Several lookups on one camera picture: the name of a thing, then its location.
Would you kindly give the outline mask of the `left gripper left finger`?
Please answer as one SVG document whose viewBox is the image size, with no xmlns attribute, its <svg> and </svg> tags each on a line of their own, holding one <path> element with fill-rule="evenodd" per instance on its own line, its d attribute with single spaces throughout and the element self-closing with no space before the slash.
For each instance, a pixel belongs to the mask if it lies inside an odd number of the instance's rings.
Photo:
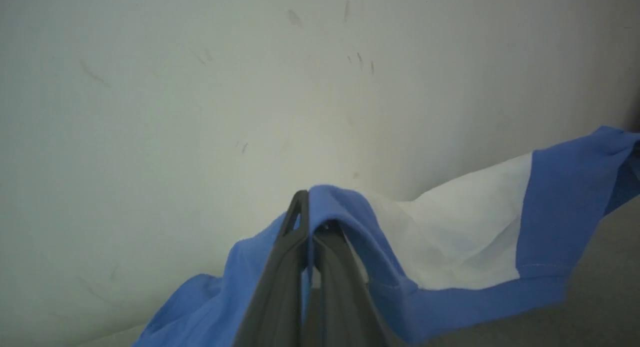
<svg viewBox="0 0 640 347">
<path fill-rule="evenodd" d="M 309 192 L 298 190 L 234 338 L 236 347 L 299 347 L 308 266 Z"/>
</svg>

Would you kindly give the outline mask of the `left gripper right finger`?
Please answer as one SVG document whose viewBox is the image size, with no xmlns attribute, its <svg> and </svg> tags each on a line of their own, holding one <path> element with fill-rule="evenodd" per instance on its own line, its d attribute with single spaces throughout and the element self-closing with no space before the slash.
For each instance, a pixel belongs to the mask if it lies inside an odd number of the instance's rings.
<svg viewBox="0 0 640 347">
<path fill-rule="evenodd" d="M 320 280 L 311 288 L 302 324 L 304 347 L 390 347 L 392 339 L 379 317 L 356 256 L 337 221 L 312 237 L 314 268 Z"/>
</svg>

